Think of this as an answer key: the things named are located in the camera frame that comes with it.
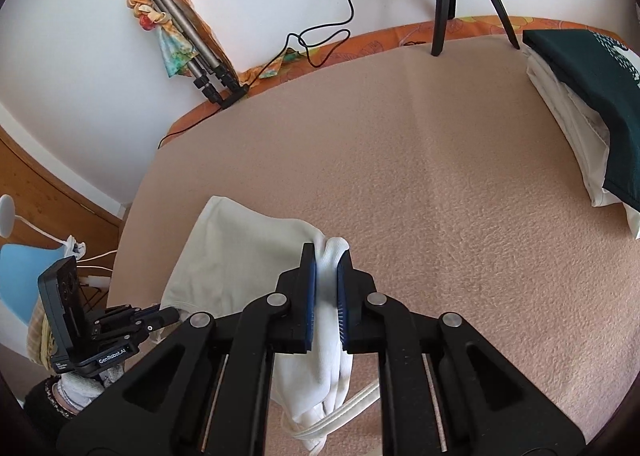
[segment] stack of folded fabric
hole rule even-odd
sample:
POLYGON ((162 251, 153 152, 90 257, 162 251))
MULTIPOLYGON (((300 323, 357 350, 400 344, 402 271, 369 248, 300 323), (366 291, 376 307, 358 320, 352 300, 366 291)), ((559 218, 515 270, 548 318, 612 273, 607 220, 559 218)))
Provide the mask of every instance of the stack of folded fabric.
POLYGON ((594 207, 622 202, 640 238, 640 58, 591 30, 526 30, 527 74, 562 129, 594 207))

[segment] mattress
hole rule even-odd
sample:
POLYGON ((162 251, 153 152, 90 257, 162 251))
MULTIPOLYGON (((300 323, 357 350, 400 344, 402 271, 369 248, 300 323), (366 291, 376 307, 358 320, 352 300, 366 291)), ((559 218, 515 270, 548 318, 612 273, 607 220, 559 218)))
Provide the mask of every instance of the mattress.
MULTIPOLYGON (((640 243, 592 208, 503 36, 395 48, 240 101, 162 147, 130 210, 110 305, 160 301, 211 195, 345 237, 410 309, 457 311, 591 439, 640 370, 640 243)), ((351 393, 376 375, 356 356, 351 393)), ((327 456, 380 443, 379 406, 327 456)), ((304 454, 273 406, 267 454, 304 454)))

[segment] wooden floor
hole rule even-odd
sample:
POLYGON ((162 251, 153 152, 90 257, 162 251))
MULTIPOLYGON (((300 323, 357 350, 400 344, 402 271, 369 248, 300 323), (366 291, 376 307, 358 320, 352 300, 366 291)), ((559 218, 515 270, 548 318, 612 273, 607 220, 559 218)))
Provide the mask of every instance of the wooden floor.
MULTIPOLYGON (((118 248, 121 220, 96 208, 94 204, 44 171, 15 144, 4 131, 0 133, 0 195, 13 197, 16 213, 49 234, 66 240, 69 235, 87 246, 85 258, 118 248)), ((60 246, 20 221, 4 243, 20 243, 55 249, 60 246)), ((114 256, 96 260, 98 266, 113 268, 114 256)), ((109 276, 100 269, 83 269, 79 275, 109 276)))

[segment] silver screw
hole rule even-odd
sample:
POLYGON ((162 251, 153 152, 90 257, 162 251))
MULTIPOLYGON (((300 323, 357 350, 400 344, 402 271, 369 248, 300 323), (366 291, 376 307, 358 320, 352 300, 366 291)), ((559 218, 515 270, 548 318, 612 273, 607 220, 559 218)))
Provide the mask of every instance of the silver screw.
POLYGON ((282 306, 287 302, 287 296, 283 293, 272 293, 267 297, 267 303, 271 306, 282 306))
POLYGON ((189 319, 191 326, 194 328, 204 328, 210 321, 211 318, 209 314, 201 311, 194 313, 189 319))
POLYGON ((457 313, 449 312, 442 316, 442 322, 452 328, 457 328, 462 324, 462 317, 457 313))
POLYGON ((367 301, 372 305, 381 306, 386 303, 386 295, 381 292, 371 292, 367 295, 367 301))

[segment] white folded fabric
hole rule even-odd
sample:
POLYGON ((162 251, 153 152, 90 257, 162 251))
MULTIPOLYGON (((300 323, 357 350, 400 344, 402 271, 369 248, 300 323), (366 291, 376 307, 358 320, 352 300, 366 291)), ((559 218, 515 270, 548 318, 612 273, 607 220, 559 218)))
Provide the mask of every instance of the white folded fabric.
POLYGON ((300 265, 307 242, 316 251, 312 349, 306 355, 276 354, 271 398, 284 410, 283 426, 315 455, 329 432, 380 396, 377 389, 367 389, 359 405, 350 401, 340 407, 353 360, 342 351, 336 306, 336 268, 349 248, 344 239, 327 239, 301 220, 263 216, 213 196, 187 239, 161 307, 178 308, 183 320, 197 311, 214 317, 242 311, 254 299, 273 292, 282 272, 300 265))
MULTIPOLYGON (((574 151, 582 172, 582 181, 591 198, 591 205, 602 207, 620 203, 617 196, 602 187, 609 158, 609 129, 602 117, 587 106, 571 88, 560 82, 539 54, 528 46, 524 47, 523 53, 527 58, 527 75, 574 151)), ((629 229, 634 238, 638 239, 640 213, 626 203, 623 205, 629 229)))

